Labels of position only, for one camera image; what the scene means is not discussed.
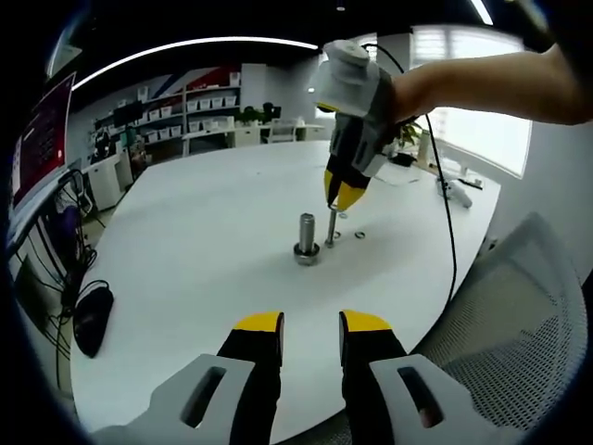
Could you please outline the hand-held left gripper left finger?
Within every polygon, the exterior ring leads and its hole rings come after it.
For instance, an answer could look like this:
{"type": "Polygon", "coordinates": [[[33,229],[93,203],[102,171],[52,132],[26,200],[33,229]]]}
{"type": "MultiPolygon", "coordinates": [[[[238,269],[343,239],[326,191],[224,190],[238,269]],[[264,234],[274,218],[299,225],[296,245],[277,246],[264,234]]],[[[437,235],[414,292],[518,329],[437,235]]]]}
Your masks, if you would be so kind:
{"type": "Polygon", "coordinates": [[[202,354],[150,400],[152,444],[268,444],[281,392],[284,313],[240,320],[217,354],[202,354]]]}

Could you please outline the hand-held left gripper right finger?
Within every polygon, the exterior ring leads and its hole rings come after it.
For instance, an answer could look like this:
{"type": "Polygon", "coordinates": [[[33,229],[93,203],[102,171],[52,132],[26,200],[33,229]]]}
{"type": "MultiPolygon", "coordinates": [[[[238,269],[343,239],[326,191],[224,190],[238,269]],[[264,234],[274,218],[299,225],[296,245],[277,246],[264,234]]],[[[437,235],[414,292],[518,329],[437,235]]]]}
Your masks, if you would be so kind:
{"type": "Polygon", "coordinates": [[[355,444],[472,444],[469,391],[408,355],[377,315],[339,312],[342,395],[355,444]]]}

